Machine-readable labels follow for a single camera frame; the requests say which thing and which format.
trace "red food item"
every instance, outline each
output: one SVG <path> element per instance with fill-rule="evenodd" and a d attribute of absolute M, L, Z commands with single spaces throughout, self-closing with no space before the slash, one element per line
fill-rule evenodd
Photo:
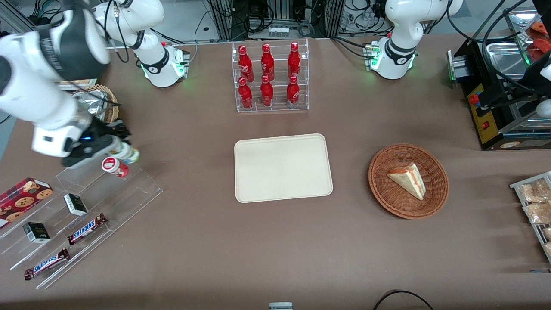
<path fill-rule="evenodd" d="M 546 36 L 549 36 L 549 34 L 547 33 L 547 29 L 542 22 L 535 22 L 530 26 L 530 28 Z"/>
<path fill-rule="evenodd" d="M 247 85 L 247 81 L 244 77 L 239 77 L 239 98 L 241 99 L 241 105 L 243 109 L 250 110 L 252 109 L 252 92 L 251 88 Z"/>
<path fill-rule="evenodd" d="M 260 59 L 262 65 L 262 74 L 268 76 L 270 81 L 276 78 L 276 67 L 274 65 L 274 56 L 270 52 L 270 44 L 262 44 L 262 58 Z"/>
<path fill-rule="evenodd" d="M 255 74 L 252 73 L 252 61 L 247 55 L 247 48 L 244 45 L 240 45 L 239 48 L 239 71 L 241 76 L 247 79 L 247 82 L 252 83 L 255 80 Z"/>
<path fill-rule="evenodd" d="M 287 75 L 291 78 L 293 75 L 299 76 L 300 73 L 300 54 L 299 44 L 297 42 L 291 43 L 291 53 L 287 58 L 287 65 L 289 67 Z"/>
<path fill-rule="evenodd" d="M 262 76 L 260 92 L 262 93 L 262 104 L 268 108 L 272 106 L 274 99 L 274 88 L 270 83 L 270 78 L 267 75 Z"/>
<path fill-rule="evenodd" d="M 291 109 L 296 108 L 299 104 L 299 92 L 300 88 L 296 83 L 297 78 L 295 75 L 289 79 L 289 85 L 287 85 L 287 106 Z"/>

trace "clear acrylic shelf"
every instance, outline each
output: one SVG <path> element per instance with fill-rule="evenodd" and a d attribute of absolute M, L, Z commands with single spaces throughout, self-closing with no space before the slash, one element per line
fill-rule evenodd
<path fill-rule="evenodd" d="M 298 76 L 298 85 L 300 87 L 299 92 L 299 104 L 296 108 L 287 107 L 287 85 L 289 84 L 289 77 L 287 75 L 287 57 L 291 49 L 291 43 L 298 42 L 299 54 L 300 54 L 300 74 Z M 293 112 L 293 111 L 305 111 L 310 107 L 309 96 L 309 51 L 308 40 L 274 40 L 269 41 L 270 50 L 274 56 L 275 63 L 275 80 L 272 81 L 274 88 L 274 103 L 271 107 L 266 107 L 262 104 L 262 97 L 260 93 L 260 85 L 262 84 L 262 67 L 260 65 L 260 59 L 262 58 L 262 44 L 266 42 L 261 41 L 247 41 L 242 43 L 234 43 L 232 46 L 231 60 L 233 66 L 234 75 L 234 88 L 235 88 L 235 102 L 237 106 L 237 112 L 254 113 L 254 112 Z M 241 105 L 239 99 L 239 84 L 237 79 L 241 76 L 239 71 L 239 53 L 237 48 L 240 45 L 247 47 L 247 54 L 252 61 L 252 71 L 255 74 L 255 80 L 249 83 L 249 87 L 252 91 L 252 109 L 245 110 Z"/>
<path fill-rule="evenodd" d="M 26 269 L 67 248 L 71 257 L 68 261 L 60 262 L 28 281 L 37 289 L 48 288 L 163 192 L 137 164 L 128 166 L 129 173 L 125 178 L 118 178 L 103 172 L 102 159 L 59 173 L 49 182 L 54 193 L 47 200 L 0 231 L 2 257 L 12 271 L 21 274 L 21 281 L 25 281 L 23 275 Z M 80 196 L 88 209 L 85 216 L 69 213 L 63 199 L 67 193 Z M 107 217 L 108 222 L 75 245 L 69 245 L 67 237 L 100 213 Z M 22 227 L 26 222 L 43 223 L 51 240 L 44 244 L 29 242 Z"/>

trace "red switch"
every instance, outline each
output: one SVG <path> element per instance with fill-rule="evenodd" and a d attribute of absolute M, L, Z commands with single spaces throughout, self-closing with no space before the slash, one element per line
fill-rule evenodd
<path fill-rule="evenodd" d="M 477 103 L 479 103 L 480 100 L 478 99 L 478 95 L 477 94 L 472 94 L 471 96 L 469 96 L 469 103 L 472 104 L 472 105 L 475 105 Z"/>

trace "red cookie box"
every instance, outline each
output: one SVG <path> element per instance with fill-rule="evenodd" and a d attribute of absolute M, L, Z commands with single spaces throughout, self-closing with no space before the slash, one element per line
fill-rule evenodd
<path fill-rule="evenodd" d="M 0 229 L 15 221 L 52 193 L 53 190 L 48 183 L 26 178 L 0 194 Z"/>

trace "small black box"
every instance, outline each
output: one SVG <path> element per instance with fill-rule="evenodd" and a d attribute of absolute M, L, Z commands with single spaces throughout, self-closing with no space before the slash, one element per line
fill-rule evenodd
<path fill-rule="evenodd" d="M 82 199 L 80 199 L 79 196 L 69 193 L 63 198 L 65 199 L 65 204 L 69 208 L 69 212 L 71 212 L 72 214 L 85 216 L 86 212 L 88 212 L 88 210 L 86 210 L 86 207 L 84 206 L 84 203 L 82 203 Z"/>
<path fill-rule="evenodd" d="M 44 224 L 27 222 L 23 225 L 23 230 L 31 242 L 46 243 L 50 240 L 50 236 L 48 235 Z"/>

